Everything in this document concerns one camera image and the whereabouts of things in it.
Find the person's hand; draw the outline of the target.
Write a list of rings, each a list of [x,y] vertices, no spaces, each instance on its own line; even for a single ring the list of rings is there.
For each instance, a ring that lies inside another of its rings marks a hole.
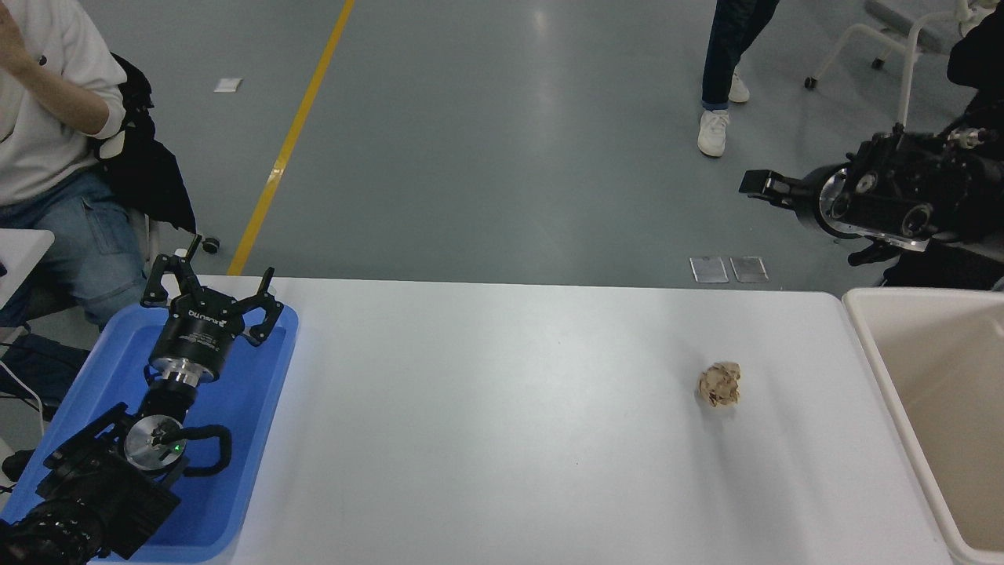
[[[1,2],[1,67],[15,79],[37,67],[29,53],[20,28],[4,2]]]

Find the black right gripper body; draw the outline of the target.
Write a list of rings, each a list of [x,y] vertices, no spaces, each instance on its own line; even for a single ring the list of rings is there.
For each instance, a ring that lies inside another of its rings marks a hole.
[[[809,230],[824,231],[819,222],[819,194],[826,183],[826,173],[810,173],[792,187],[792,204],[800,225]]]

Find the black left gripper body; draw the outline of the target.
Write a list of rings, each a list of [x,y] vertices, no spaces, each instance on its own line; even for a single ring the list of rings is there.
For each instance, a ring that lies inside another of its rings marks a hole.
[[[215,290],[203,297],[180,294],[169,303],[169,317],[158,337],[148,364],[165,374],[169,366],[197,366],[198,378],[218,379],[236,337],[242,332],[243,315],[237,300]]]

